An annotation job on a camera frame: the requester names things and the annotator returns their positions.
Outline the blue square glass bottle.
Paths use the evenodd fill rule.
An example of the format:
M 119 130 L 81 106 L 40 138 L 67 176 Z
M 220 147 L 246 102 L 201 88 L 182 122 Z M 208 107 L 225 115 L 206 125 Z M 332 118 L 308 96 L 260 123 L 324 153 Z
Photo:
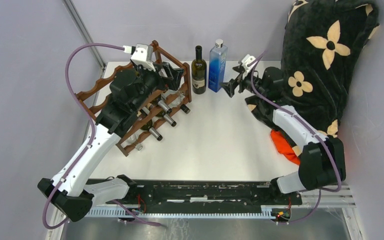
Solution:
M 208 88 L 217 93 L 224 82 L 228 47 L 222 39 L 217 39 L 209 52 Z

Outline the clear round glass bottle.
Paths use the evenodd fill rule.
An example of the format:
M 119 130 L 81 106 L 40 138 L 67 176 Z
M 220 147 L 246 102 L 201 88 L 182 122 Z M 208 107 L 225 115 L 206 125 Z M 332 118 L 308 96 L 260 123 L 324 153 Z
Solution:
M 175 99 L 169 104 L 170 107 L 176 107 L 181 104 L 182 100 L 185 97 L 185 94 L 182 91 L 167 90 L 162 94 L 162 98 L 166 100 L 170 95 L 174 95 Z

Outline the clear square bottle black cap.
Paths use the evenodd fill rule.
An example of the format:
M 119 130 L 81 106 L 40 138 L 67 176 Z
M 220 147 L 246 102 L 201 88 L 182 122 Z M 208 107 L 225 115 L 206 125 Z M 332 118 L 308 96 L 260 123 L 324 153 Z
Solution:
M 176 106 L 179 107 L 179 109 L 182 110 L 185 114 L 189 114 L 191 112 L 190 108 L 182 101 L 179 101 Z

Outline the green wine bottle brown label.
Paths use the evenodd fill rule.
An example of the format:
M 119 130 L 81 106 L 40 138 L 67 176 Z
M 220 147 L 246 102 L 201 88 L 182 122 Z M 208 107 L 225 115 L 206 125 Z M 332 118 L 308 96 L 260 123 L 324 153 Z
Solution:
M 141 128 L 143 131 L 148 131 L 157 141 L 161 141 L 163 136 L 154 128 L 153 120 L 149 120 Z

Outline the brown wooden wine rack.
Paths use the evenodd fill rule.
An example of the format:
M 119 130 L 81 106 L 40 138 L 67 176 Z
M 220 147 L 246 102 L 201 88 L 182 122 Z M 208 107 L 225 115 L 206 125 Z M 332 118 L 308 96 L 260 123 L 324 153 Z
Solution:
M 174 91 L 182 91 L 184 93 L 184 98 L 182 103 L 186 105 L 186 103 L 190 103 L 192 101 L 191 98 L 191 80 L 190 80 L 190 66 L 185 62 L 181 63 L 175 57 L 170 55 L 164 49 L 162 49 L 157 41 L 153 41 L 150 44 L 153 47 L 152 61 L 153 64 L 162 64 L 163 62 L 169 63 L 173 68 L 183 68 L 184 75 L 180 81 L 180 87 L 178 90 Z M 113 74 L 116 71 L 121 71 L 124 69 L 132 68 L 135 64 L 130 60 L 127 65 L 119 65 L 111 70 L 111 75 L 107 78 L 100 78 L 95 82 L 95 85 L 92 89 L 88 91 L 81 91 L 76 94 L 76 98 L 79 101 L 80 105 L 83 106 L 86 113 L 95 120 L 96 117 L 100 114 L 101 109 L 105 106 L 108 101 L 108 96 L 111 93 L 110 83 L 113 81 Z M 146 124 L 149 120 L 153 121 L 153 127 L 157 130 L 162 124 L 167 123 L 164 119 L 155 117 L 156 114 L 163 111 L 161 107 L 156 106 L 151 110 L 148 109 L 147 104 L 150 103 L 157 96 L 165 93 L 166 91 L 156 90 L 147 100 L 144 107 L 138 112 L 138 120 L 133 125 L 133 127 L 126 133 L 126 135 L 116 144 L 116 146 L 120 149 L 120 151 L 128 156 L 129 153 L 135 149 L 133 145 L 129 145 L 127 143 L 127 139 L 132 135 L 136 134 L 138 142 L 142 142 L 149 136 L 152 136 L 148 131 L 141 130 L 141 127 Z M 169 106 L 169 104 L 175 99 L 175 96 L 170 95 L 165 101 L 165 103 Z M 168 114 L 171 118 L 175 115 L 180 108 L 177 106 L 169 106 L 172 109 L 172 112 Z

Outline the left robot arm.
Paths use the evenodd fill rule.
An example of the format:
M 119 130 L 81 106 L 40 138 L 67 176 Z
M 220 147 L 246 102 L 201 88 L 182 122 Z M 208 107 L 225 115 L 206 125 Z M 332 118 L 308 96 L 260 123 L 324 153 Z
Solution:
M 81 148 L 53 178 L 42 178 L 37 187 L 68 220 L 77 222 L 92 207 L 113 200 L 133 203 L 137 190 L 126 176 L 88 184 L 88 180 L 109 150 L 138 121 L 138 112 L 157 90 L 177 90 L 184 68 L 174 68 L 168 62 L 154 63 L 152 69 L 135 64 L 114 72 L 109 85 L 111 93 L 96 119 L 91 121 L 91 133 Z

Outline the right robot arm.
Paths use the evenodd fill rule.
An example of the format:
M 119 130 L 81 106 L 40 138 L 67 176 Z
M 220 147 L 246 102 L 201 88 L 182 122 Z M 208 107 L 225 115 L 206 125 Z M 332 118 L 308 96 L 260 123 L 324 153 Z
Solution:
M 298 150 L 298 170 L 272 180 L 269 199 L 282 204 L 293 192 L 320 189 L 338 192 L 346 177 L 344 145 L 337 139 L 324 135 L 311 126 L 294 106 L 283 99 L 284 74 L 277 67 L 267 67 L 262 76 L 253 72 L 246 63 L 233 67 L 238 73 L 222 89 L 233 97 L 235 91 L 250 91 L 247 98 L 255 105 L 251 112 L 256 119 L 278 130 L 286 142 Z

